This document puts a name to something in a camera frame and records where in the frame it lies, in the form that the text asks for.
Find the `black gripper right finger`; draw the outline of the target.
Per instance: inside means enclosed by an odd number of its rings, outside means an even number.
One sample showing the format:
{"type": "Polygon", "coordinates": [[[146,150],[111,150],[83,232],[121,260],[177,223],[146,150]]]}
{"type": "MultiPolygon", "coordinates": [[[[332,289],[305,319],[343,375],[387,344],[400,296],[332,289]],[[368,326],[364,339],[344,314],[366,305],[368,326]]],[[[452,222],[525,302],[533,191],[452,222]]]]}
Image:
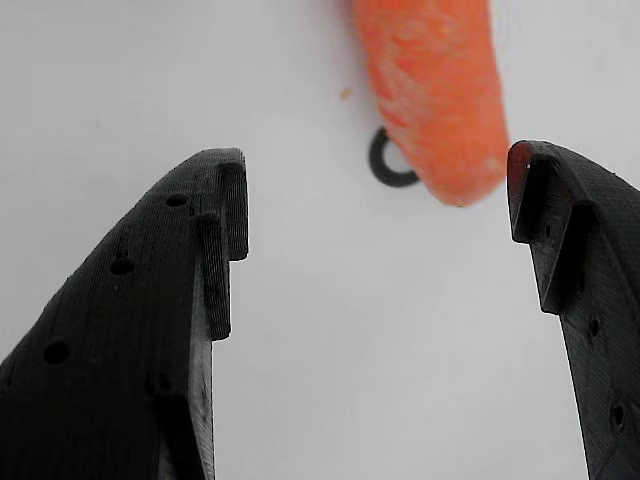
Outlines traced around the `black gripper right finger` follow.
{"type": "Polygon", "coordinates": [[[542,312],[558,316],[588,476],[639,476],[639,192],[564,147],[507,159],[512,239],[528,245],[542,312]]]}

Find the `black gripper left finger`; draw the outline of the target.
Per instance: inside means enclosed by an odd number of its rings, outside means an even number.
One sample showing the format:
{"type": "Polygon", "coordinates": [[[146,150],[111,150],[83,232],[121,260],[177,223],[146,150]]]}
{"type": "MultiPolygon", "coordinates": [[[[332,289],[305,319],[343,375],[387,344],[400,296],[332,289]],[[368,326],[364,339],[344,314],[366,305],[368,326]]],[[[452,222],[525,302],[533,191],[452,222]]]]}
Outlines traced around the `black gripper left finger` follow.
{"type": "Polygon", "coordinates": [[[2,477],[213,478],[213,345],[247,254],[239,149],[153,185],[2,362],[2,477]]]}

